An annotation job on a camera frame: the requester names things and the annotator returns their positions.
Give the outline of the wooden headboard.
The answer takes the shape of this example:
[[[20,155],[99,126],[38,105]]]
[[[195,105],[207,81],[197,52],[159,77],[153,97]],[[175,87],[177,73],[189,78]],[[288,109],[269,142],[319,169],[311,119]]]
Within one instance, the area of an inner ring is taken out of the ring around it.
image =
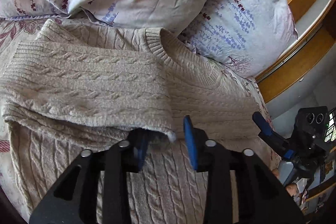
[[[335,0],[288,0],[298,27],[298,40],[272,66],[256,77],[266,103],[282,95],[327,54],[335,44]]]

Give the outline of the lower lavender print pillow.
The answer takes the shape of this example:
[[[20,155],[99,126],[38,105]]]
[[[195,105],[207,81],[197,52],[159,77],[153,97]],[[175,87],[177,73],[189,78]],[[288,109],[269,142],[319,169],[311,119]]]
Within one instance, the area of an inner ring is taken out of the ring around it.
[[[241,77],[259,75],[297,39],[287,0],[207,0],[178,36]]]

